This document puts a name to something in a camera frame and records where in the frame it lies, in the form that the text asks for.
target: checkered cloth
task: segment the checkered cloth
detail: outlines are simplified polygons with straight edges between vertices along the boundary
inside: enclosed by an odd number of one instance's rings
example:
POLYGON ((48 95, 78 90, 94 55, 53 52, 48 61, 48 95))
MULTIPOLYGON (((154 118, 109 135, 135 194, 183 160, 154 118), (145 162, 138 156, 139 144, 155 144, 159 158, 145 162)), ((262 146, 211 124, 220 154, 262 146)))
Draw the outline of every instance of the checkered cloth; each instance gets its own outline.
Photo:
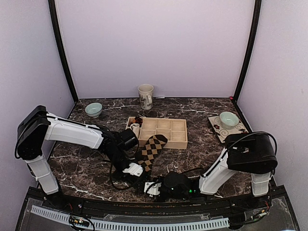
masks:
POLYGON ((135 154, 135 158, 146 172, 152 170, 153 161, 161 153, 161 150, 168 142, 163 135, 154 135, 150 137, 145 147, 135 154))

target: bowl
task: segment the bowl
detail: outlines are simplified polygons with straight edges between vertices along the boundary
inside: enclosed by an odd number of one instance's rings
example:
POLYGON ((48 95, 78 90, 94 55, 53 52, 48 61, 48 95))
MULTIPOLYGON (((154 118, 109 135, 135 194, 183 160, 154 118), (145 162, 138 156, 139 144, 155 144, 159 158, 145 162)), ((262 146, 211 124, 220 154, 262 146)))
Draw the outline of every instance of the bowl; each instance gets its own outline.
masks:
POLYGON ((225 129, 233 129, 240 122, 239 118, 232 112, 220 113, 219 118, 221 120, 221 125, 225 129))
POLYGON ((102 110, 103 106, 100 103, 90 103, 85 109, 87 115, 93 118, 97 118, 102 110))

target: wooden box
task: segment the wooden box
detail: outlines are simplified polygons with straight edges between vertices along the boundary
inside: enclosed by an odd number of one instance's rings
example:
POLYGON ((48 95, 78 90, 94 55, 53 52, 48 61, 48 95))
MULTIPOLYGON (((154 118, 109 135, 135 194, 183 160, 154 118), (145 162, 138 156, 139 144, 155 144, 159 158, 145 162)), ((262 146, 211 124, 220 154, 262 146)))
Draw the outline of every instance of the wooden box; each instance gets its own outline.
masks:
MULTIPOLYGON (((143 147, 153 135, 164 135, 168 143, 164 148, 186 149, 187 126, 186 119, 142 118, 142 126, 139 131, 139 144, 143 147)), ((133 123, 134 117, 129 117, 126 129, 133 123)))

